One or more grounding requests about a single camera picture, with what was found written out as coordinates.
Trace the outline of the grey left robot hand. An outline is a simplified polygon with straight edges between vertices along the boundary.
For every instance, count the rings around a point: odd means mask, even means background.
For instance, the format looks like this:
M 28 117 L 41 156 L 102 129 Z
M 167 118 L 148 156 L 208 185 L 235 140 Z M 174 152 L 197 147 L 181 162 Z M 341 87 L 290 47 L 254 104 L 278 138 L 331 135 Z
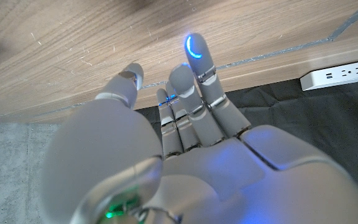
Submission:
M 162 135 L 134 110 L 129 64 L 57 131 L 45 155 L 47 223 L 358 223 L 358 185 L 328 155 L 252 127 L 223 92 L 204 38 L 157 92 Z

